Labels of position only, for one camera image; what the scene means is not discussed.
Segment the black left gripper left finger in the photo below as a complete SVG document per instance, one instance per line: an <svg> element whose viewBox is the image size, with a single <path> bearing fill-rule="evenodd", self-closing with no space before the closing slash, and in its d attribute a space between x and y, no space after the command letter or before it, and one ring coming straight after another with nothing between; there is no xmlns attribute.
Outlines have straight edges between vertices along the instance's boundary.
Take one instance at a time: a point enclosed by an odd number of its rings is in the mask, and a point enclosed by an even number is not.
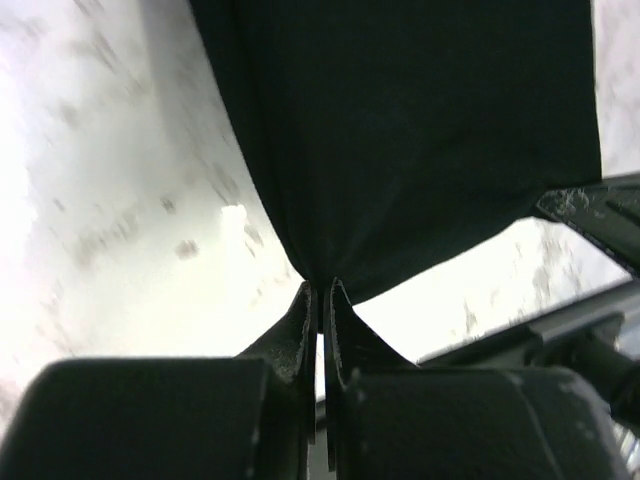
<svg viewBox="0 0 640 480"><path fill-rule="evenodd" d="M60 361L1 446L5 479L303 479L314 433L314 307L235 357Z"/></svg>

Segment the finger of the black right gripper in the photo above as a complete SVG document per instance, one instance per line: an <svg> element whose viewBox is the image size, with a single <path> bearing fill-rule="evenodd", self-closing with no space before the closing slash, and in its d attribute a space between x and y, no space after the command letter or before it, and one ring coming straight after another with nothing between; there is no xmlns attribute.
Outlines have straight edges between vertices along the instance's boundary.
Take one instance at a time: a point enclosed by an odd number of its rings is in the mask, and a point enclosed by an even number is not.
<svg viewBox="0 0 640 480"><path fill-rule="evenodd" d="M562 223L633 277L639 276L639 175L550 190L536 203L546 220Z"/></svg>

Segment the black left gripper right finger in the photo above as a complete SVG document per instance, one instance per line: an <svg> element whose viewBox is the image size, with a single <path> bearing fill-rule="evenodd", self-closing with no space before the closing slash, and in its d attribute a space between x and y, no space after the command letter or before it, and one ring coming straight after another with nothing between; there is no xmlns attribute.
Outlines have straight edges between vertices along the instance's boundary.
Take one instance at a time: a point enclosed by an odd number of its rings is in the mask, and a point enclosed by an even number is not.
<svg viewBox="0 0 640 480"><path fill-rule="evenodd" d="M329 469L340 479L626 479L607 404L550 367L363 369L329 383Z"/></svg>

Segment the black t shirt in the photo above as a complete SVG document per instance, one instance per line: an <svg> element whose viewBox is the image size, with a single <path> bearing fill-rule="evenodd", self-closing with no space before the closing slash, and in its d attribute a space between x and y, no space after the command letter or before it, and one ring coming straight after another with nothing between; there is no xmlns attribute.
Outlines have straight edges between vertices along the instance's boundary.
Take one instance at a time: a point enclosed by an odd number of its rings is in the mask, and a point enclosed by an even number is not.
<svg viewBox="0 0 640 480"><path fill-rule="evenodd" d="M587 1L194 1L297 272L367 301L601 176Z"/></svg>

